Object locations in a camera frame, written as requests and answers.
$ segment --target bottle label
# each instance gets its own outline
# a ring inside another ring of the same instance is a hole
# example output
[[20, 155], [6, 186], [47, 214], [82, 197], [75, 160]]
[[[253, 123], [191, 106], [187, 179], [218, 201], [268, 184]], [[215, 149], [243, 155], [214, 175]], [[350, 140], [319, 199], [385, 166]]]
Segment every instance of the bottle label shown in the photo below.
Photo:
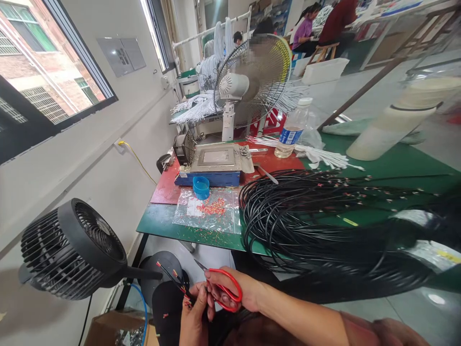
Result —
[[283, 144], [288, 144], [288, 145], [291, 145], [291, 144], [295, 144], [299, 137], [301, 137], [301, 133], [303, 133], [302, 130], [300, 131], [289, 131], [287, 129], [283, 129], [282, 130], [282, 133], [280, 135], [280, 143], [283, 143]]

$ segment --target scissors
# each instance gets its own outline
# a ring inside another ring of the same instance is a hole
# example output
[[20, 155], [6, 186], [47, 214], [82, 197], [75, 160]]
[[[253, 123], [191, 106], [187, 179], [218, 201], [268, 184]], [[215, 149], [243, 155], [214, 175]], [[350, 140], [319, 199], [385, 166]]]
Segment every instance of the scissors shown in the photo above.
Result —
[[231, 281], [232, 283], [235, 285], [235, 287], [237, 288], [237, 292], [238, 292], [238, 296], [236, 296], [234, 293], [232, 293], [227, 287], [224, 287], [223, 285], [219, 285], [217, 284], [216, 286], [218, 286], [224, 293], [226, 293], [229, 298], [234, 301], [236, 304], [236, 306], [234, 308], [231, 308], [223, 303], [221, 303], [219, 300], [216, 300], [215, 301], [225, 310], [227, 311], [230, 311], [230, 312], [237, 312], [239, 310], [239, 303], [242, 302], [242, 288], [240, 287], [239, 283], [237, 282], [237, 280], [232, 276], [230, 275], [227, 271], [224, 271], [222, 269], [214, 269], [214, 268], [211, 268], [211, 269], [208, 269], [207, 267], [205, 267], [202, 263], [200, 263], [199, 261], [197, 261], [196, 259], [194, 259], [194, 261], [198, 264], [198, 266], [200, 268], [202, 268], [203, 271], [210, 271], [210, 272], [217, 272], [217, 273], [221, 273], [225, 276], [227, 276]]

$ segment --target red mat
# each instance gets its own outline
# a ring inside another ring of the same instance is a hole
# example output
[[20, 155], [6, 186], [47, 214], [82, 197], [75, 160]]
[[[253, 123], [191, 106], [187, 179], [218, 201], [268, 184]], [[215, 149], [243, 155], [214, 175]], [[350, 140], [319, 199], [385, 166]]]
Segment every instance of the red mat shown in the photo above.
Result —
[[[261, 167], [266, 171], [273, 172], [281, 169], [304, 169], [304, 165], [296, 157], [295, 154], [291, 154], [289, 158], [280, 159], [274, 155], [275, 148], [269, 148], [263, 145], [239, 142], [239, 145], [249, 145], [250, 149], [255, 148], [267, 148], [269, 149], [266, 155], [253, 155], [253, 162], [258, 162]], [[151, 203], [157, 204], [178, 204], [179, 195], [181, 194], [181, 187], [174, 184], [176, 176], [179, 174], [179, 163], [178, 160], [174, 160], [171, 167], [167, 171], [163, 172], [157, 188], [152, 195], [150, 200]], [[254, 173], [242, 173], [240, 175], [240, 185], [243, 186], [250, 181], [260, 178], [259, 171], [255, 168]]]

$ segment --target yellow cable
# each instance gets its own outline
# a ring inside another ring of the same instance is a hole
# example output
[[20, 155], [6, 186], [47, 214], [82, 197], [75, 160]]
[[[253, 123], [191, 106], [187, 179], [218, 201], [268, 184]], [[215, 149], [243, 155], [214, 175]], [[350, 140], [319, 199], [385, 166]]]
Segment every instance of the yellow cable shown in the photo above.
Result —
[[122, 146], [123, 144], [126, 144], [126, 146], [127, 146], [128, 148], [131, 149], [131, 151], [133, 152], [134, 156], [136, 156], [136, 159], [138, 160], [139, 164], [140, 164], [141, 167], [143, 168], [144, 172], [147, 174], [147, 176], [150, 178], [150, 180], [152, 180], [152, 181], [155, 183], [155, 185], [157, 185], [157, 182], [156, 182], [154, 179], [152, 179], [152, 177], [150, 176], [150, 174], [149, 174], [149, 173], [146, 171], [146, 169], [144, 168], [144, 166], [143, 166], [141, 160], [140, 160], [139, 157], [136, 155], [136, 153], [134, 152], [133, 148], [132, 148], [127, 142], [125, 142], [125, 141], [120, 141], [118, 144], [119, 144], [119, 146]]

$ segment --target blue cup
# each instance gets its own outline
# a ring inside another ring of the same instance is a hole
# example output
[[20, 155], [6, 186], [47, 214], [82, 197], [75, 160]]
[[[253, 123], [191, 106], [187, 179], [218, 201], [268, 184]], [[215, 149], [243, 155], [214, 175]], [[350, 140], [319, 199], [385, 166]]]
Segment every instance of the blue cup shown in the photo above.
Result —
[[194, 193], [198, 199], [207, 199], [210, 197], [210, 182], [205, 177], [194, 177]]

